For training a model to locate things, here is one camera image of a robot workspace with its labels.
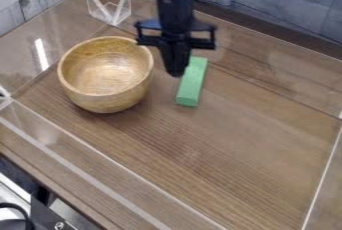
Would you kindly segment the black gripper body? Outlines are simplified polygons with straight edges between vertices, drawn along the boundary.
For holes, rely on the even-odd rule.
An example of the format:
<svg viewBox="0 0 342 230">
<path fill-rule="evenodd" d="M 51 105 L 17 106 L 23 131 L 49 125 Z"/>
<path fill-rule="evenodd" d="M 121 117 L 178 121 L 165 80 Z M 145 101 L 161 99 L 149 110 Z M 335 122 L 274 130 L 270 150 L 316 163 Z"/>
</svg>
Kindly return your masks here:
<svg viewBox="0 0 342 230">
<path fill-rule="evenodd" d="M 194 19 L 187 26 L 176 24 L 163 27 L 157 19 L 147 19 L 133 24 L 137 36 L 136 41 L 140 45 L 159 47 L 161 43 L 171 45 L 175 42 L 187 44 L 194 49 L 211 49 L 215 45 L 216 26 Z M 208 38 L 191 36 L 192 32 L 207 32 Z"/>
</svg>

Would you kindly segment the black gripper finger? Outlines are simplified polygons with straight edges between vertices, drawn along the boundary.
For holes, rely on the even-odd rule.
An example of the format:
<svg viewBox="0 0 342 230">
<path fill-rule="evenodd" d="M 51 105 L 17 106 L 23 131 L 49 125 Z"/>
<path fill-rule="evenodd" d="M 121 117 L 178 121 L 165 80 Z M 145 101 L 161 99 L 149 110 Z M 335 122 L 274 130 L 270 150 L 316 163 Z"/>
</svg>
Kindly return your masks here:
<svg viewBox="0 0 342 230">
<path fill-rule="evenodd" d="M 161 58 L 163 58 L 164 67 L 165 67 L 167 73 L 171 76 L 176 77 L 178 76 L 178 72 L 176 72 L 176 67 L 173 65 L 172 47 L 169 46 L 168 43 L 161 42 L 159 44 L 159 50 L 160 50 L 160 54 L 161 54 Z"/>
<path fill-rule="evenodd" d="M 180 77 L 184 74 L 191 56 L 191 47 L 186 43 L 175 45 L 175 76 Z"/>
</svg>

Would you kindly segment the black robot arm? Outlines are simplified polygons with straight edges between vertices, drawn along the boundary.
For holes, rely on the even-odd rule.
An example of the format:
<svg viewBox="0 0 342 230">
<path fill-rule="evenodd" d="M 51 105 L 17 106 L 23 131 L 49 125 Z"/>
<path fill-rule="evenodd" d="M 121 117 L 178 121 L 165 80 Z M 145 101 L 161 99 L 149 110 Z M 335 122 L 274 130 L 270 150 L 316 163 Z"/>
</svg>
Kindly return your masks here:
<svg viewBox="0 0 342 230">
<path fill-rule="evenodd" d="M 182 77 L 190 64 L 191 50 L 214 50 L 216 26 L 194 15 L 194 0 L 156 0 L 157 18 L 135 23 L 136 42 L 159 49 L 164 68 Z"/>
</svg>

